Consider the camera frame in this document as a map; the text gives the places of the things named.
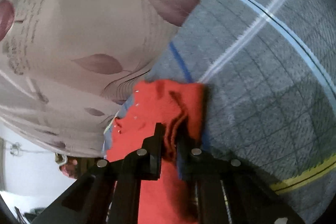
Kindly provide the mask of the beige leaf print curtain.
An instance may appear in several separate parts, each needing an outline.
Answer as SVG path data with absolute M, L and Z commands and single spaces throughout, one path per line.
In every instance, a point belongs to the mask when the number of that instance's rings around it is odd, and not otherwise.
M 9 0 L 1 123 L 54 152 L 95 157 L 104 127 L 200 0 Z

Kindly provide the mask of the grey plaid bed sheet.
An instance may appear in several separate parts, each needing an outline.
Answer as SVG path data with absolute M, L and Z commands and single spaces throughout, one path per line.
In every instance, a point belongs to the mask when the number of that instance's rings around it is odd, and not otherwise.
M 205 84 L 204 147 L 321 221 L 335 197 L 335 0 L 201 0 L 146 79 Z

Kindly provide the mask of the red small garment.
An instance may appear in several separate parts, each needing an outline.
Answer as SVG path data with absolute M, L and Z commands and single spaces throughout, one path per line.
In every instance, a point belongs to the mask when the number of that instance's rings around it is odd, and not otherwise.
M 141 81 L 134 87 L 134 103 L 123 118 L 113 122 L 112 147 L 107 159 L 116 161 L 138 149 L 154 134 L 155 125 L 165 126 L 161 177 L 141 184 L 139 223 L 197 223 L 197 210 L 187 183 L 177 173 L 176 137 L 182 124 L 197 144 L 201 142 L 205 86 L 172 80 Z

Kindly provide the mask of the brown wooden cabinet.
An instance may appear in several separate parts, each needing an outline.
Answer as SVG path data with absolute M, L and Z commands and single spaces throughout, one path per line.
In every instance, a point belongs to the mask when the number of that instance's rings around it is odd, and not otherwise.
M 98 158 L 78 157 L 76 160 L 76 178 L 79 178 L 96 164 Z

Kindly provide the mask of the hanging patterned cloth bag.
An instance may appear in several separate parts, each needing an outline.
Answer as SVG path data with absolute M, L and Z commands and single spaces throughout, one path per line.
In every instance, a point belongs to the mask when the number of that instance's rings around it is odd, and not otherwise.
M 56 153 L 55 154 L 55 162 L 58 165 L 58 169 L 64 176 L 69 178 L 77 179 L 77 165 L 78 160 L 75 157 L 67 156 L 63 154 Z

